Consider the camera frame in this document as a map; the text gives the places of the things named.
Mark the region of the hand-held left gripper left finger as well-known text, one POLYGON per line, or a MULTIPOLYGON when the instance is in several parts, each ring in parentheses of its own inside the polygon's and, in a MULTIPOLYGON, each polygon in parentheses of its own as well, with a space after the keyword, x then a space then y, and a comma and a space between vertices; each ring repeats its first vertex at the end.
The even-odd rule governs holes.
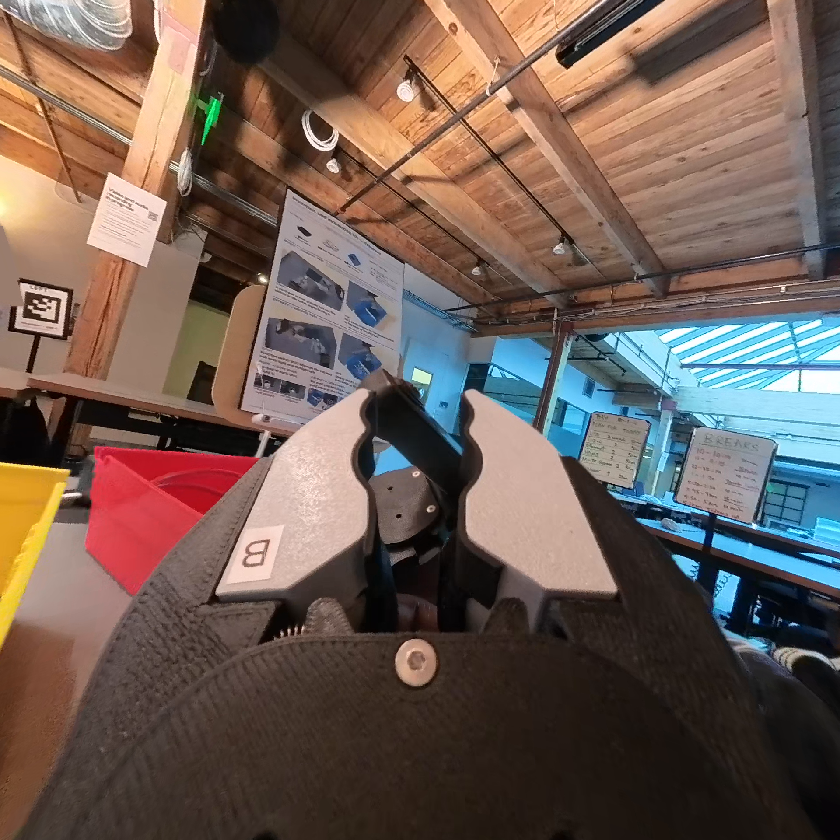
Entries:
POLYGON ((217 585, 220 602, 362 596, 374 547, 375 506, 361 469, 373 396, 356 390, 274 455, 217 585))

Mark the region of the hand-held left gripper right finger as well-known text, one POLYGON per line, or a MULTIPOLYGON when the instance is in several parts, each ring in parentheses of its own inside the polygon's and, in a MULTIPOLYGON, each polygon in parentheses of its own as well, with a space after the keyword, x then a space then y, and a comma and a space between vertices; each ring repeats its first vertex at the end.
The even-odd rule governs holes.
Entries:
POLYGON ((548 440, 476 390, 461 397, 456 586, 468 625, 495 604, 518 599, 528 625, 551 602, 614 602, 617 583, 548 440))

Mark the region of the black ethernet coupler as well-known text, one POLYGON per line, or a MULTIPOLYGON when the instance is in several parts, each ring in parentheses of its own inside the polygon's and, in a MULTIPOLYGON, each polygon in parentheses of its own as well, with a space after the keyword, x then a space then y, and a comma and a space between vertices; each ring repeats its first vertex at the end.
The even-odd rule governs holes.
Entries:
POLYGON ((463 448, 425 410, 417 389, 384 369, 366 376, 360 388, 374 396, 375 433, 444 493, 464 488, 460 474, 463 448))

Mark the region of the red plastic bin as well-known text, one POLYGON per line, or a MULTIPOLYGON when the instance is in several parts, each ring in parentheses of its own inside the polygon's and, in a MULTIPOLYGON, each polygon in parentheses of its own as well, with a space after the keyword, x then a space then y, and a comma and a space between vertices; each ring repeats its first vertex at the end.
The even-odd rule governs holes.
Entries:
POLYGON ((86 548, 129 595, 257 462, 107 446, 94 457, 86 548))

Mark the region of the person's left hand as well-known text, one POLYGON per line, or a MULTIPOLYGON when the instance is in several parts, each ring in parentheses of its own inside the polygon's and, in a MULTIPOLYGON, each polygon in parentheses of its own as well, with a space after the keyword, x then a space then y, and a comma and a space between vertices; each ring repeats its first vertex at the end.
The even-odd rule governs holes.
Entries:
POLYGON ((397 631, 401 633, 437 633, 438 609, 435 604, 416 595, 398 593, 397 631))

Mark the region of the whiteboard sign on stand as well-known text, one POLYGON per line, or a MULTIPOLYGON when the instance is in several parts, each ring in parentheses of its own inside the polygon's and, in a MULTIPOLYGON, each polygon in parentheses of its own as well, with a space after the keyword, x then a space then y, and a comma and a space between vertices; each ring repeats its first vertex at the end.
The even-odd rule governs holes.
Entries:
POLYGON ((645 419, 593 413, 587 424, 579 463, 605 485, 635 486, 651 423, 645 419))
POLYGON ((770 438, 695 428, 674 499, 687 508, 753 524, 777 449, 770 438))

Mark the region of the beige rounded divider panel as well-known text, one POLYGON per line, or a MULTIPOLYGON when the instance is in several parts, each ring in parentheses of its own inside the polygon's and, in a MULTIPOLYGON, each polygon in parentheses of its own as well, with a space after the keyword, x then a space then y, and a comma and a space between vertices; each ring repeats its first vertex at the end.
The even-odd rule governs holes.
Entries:
POLYGON ((259 428, 253 413, 240 403, 249 379, 250 360, 259 327, 266 286, 248 286, 237 294, 230 312, 212 386, 213 407, 226 424, 247 429, 259 428))

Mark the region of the large instruction poster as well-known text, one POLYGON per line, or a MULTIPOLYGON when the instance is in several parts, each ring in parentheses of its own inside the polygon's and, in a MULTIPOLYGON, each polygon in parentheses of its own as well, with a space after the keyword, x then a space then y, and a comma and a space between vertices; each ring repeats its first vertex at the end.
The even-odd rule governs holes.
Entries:
POLYGON ((405 264, 293 190, 239 406, 302 425, 368 375, 397 373, 405 264))

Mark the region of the grey side table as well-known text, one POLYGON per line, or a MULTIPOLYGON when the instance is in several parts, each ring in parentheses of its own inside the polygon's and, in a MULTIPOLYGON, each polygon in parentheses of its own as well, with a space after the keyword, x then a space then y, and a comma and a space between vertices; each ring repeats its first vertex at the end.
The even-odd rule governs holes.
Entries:
POLYGON ((29 374, 30 388, 62 401, 51 436, 49 456, 59 466, 72 445, 81 443, 83 427, 153 438, 164 451, 220 455, 255 455, 259 433, 246 418, 230 422, 213 406, 182 397, 158 395, 78 374, 29 374))

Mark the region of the long background desk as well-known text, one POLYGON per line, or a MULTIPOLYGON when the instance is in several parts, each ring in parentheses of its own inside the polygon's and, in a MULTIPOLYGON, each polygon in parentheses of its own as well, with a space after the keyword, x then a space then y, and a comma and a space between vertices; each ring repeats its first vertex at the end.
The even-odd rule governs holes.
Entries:
POLYGON ((758 529, 700 515, 700 524, 648 516, 648 505, 616 493, 613 498, 660 541, 711 595, 735 634, 776 634, 780 627, 824 629, 838 617, 838 562, 810 549, 799 551, 758 529))

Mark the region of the yellow plastic bin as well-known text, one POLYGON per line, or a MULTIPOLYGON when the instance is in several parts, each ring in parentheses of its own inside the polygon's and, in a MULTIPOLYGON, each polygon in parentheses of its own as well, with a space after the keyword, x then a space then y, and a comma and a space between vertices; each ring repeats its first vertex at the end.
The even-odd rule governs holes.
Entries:
POLYGON ((1 464, 1 642, 4 643, 67 487, 70 472, 1 464))

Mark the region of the person's black printed shirt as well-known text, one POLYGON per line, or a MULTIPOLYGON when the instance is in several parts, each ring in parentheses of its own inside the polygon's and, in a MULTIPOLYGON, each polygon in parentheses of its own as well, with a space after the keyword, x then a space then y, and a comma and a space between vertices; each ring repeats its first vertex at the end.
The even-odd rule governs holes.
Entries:
POLYGON ((764 712, 804 711, 816 708, 819 700, 839 719, 838 658, 799 647, 766 650, 739 635, 724 635, 739 657, 764 712))

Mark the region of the black-and-white marker sign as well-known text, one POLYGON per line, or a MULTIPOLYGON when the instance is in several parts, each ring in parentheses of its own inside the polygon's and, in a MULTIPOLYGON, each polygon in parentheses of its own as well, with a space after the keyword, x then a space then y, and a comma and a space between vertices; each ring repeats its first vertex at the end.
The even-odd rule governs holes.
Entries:
POLYGON ((8 330, 32 338, 25 372, 32 374, 42 339, 66 342, 70 337, 72 289, 20 278, 21 304, 10 308, 8 330))

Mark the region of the white paper notice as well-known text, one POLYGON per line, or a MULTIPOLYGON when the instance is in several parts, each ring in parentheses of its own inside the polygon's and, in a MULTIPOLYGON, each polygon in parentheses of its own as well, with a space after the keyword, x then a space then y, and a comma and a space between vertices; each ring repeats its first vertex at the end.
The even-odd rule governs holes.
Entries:
POLYGON ((108 173, 93 216, 87 245, 148 267, 167 202, 108 173))

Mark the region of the green exit sign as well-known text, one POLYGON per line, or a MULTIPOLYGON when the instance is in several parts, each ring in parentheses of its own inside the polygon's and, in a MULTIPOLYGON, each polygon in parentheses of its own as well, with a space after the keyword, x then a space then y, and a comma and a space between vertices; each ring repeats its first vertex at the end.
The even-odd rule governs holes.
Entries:
POLYGON ((216 91, 205 99, 192 97, 196 121, 195 136, 199 148, 204 147, 208 135, 216 128, 223 103, 224 93, 221 91, 216 91))

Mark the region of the black round ceiling fixture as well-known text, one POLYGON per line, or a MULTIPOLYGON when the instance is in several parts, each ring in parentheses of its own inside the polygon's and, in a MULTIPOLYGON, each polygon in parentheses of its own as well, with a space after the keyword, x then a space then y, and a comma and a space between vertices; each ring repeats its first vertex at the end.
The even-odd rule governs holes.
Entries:
POLYGON ((213 1, 216 41, 235 63, 252 67, 277 47, 280 17, 274 1, 213 1))

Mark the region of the black hanging light bar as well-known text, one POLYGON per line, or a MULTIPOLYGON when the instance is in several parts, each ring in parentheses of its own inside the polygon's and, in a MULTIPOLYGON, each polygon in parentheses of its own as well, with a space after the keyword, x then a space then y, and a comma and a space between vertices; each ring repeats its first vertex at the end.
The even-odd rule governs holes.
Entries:
POLYGON ((555 50, 555 58, 564 69, 570 69, 607 41, 635 26, 636 22, 656 9, 663 1, 622 1, 555 50))

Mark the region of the wooden support post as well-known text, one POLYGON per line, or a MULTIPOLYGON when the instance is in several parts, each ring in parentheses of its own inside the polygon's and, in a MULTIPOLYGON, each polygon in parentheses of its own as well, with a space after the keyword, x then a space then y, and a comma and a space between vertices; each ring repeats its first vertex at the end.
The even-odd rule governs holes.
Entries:
MULTIPOLYGON (((165 177, 193 94, 208 2, 166 1, 161 35, 122 179, 163 197, 165 177)), ((63 372, 105 380, 127 317, 140 265, 100 251, 63 372)))

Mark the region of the silver air duct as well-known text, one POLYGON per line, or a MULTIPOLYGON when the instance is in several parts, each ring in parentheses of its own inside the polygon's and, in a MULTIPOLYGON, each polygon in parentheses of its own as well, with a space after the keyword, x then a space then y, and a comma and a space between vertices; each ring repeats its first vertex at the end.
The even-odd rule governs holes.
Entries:
POLYGON ((117 51, 133 32, 131 1, 2 1, 2 12, 69 45, 117 51))

